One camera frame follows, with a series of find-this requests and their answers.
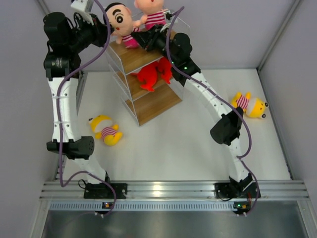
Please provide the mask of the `pink black-haired boy doll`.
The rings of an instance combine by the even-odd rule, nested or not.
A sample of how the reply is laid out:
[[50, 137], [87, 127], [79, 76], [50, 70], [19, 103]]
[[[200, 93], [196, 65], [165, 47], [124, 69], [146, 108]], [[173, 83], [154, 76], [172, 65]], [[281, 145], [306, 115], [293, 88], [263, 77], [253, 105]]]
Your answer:
[[139, 32], [140, 28], [135, 27], [131, 10], [123, 3], [113, 2], [105, 8], [105, 12], [111, 27], [114, 29], [112, 35], [116, 36], [115, 42], [118, 45], [123, 44], [127, 49], [138, 48], [139, 44], [131, 33]]

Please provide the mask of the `pink bald baby doll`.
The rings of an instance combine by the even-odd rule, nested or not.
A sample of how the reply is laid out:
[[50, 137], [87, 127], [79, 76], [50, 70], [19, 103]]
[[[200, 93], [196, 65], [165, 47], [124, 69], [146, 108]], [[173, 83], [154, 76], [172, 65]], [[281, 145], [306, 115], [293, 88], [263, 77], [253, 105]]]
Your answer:
[[144, 25], [147, 30], [156, 24], [166, 24], [164, 0], [135, 0], [134, 6], [142, 12], [139, 20], [134, 21], [134, 27]]

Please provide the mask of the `red shark plush toy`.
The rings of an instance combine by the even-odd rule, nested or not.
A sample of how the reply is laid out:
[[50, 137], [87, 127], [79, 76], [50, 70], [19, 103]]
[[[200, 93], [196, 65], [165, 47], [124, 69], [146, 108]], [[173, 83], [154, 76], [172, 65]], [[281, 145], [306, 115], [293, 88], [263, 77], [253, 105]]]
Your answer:
[[158, 65], [159, 63], [154, 61], [153, 63], [143, 67], [138, 73], [130, 73], [130, 75], [136, 76], [138, 81], [143, 83], [140, 85], [141, 89], [154, 92], [155, 90], [153, 86], [155, 86], [158, 79]]

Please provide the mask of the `yellow bear plush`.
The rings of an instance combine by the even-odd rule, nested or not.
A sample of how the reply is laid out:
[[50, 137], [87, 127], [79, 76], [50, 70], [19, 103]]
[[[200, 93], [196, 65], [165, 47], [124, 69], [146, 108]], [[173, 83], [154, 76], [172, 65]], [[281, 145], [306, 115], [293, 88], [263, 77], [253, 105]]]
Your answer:
[[123, 133], [119, 131], [118, 124], [106, 115], [98, 115], [88, 119], [88, 123], [96, 139], [101, 139], [107, 146], [114, 146], [122, 138]]
[[265, 111], [269, 107], [268, 102], [253, 97], [250, 92], [244, 95], [241, 92], [237, 92], [231, 100], [231, 105], [234, 108], [240, 107], [247, 117], [252, 119], [265, 119]]

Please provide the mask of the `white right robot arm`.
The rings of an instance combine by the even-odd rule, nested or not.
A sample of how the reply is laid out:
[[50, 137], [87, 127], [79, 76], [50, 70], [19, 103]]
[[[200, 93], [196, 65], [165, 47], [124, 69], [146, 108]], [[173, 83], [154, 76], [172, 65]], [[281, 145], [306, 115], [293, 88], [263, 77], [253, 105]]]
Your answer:
[[260, 198], [258, 181], [243, 161], [251, 147], [245, 153], [241, 152], [240, 130], [248, 127], [243, 119], [243, 109], [235, 108], [222, 99], [205, 79], [201, 69], [191, 59], [193, 48], [190, 37], [185, 33], [171, 37], [170, 33], [170, 27], [159, 24], [131, 35], [147, 52], [156, 50], [167, 58], [173, 78], [204, 104], [215, 121], [210, 135], [229, 153], [229, 181], [215, 185], [217, 198]]

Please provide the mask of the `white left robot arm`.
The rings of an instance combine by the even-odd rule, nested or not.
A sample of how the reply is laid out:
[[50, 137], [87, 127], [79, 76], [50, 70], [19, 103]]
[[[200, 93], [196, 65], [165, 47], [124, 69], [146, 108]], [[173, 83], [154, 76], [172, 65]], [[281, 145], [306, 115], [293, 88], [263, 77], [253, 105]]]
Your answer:
[[93, 156], [93, 137], [80, 134], [77, 117], [81, 71], [98, 59], [94, 57], [82, 65], [79, 54], [90, 45], [100, 47], [104, 52], [112, 33], [95, 14], [89, 16], [91, 22], [75, 13], [75, 25], [62, 12], [50, 13], [43, 19], [48, 38], [44, 69], [53, 102], [53, 135], [47, 142], [47, 150], [59, 155], [60, 166], [63, 157], [76, 162], [80, 173], [86, 174], [88, 186], [94, 188], [99, 197], [107, 198], [112, 192], [108, 173]]

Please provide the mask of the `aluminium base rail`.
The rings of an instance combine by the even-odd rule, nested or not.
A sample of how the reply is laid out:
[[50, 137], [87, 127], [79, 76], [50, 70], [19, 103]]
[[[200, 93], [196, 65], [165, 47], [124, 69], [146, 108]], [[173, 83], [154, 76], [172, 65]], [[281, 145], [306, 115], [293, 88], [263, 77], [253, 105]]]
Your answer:
[[[124, 191], [128, 199], [216, 199], [220, 188], [218, 181], [127, 181]], [[261, 199], [307, 200], [308, 190], [300, 180], [260, 180]], [[40, 193], [41, 200], [79, 200], [84, 198], [84, 189], [73, 181], [65, 188], [58, 182], [46, 182]]]

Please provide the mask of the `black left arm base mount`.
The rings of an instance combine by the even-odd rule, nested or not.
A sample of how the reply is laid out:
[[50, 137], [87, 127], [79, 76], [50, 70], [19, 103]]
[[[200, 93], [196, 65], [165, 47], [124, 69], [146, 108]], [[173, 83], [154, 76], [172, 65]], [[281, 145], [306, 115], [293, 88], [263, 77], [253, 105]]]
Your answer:
[[[110, 186], [113, 188], [117, 199], [125, 199], [127, 195], [128, 184], [126, 183], [112, 183]], [[114, 199], [112, 190], [104, 183], [85, 185], [84, 192], [85, 199]]]

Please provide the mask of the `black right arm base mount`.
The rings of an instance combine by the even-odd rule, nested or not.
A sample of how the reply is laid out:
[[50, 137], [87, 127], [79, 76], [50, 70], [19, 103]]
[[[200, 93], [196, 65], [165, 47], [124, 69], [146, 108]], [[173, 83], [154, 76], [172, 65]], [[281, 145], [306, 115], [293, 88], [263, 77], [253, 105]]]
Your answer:
[[214, 185], [216, 198], [222, 200], [234, 198], [261, 198], [256, 183], [252, 182], [247, 186], [240, 186], [230, 182], [218, 182]]

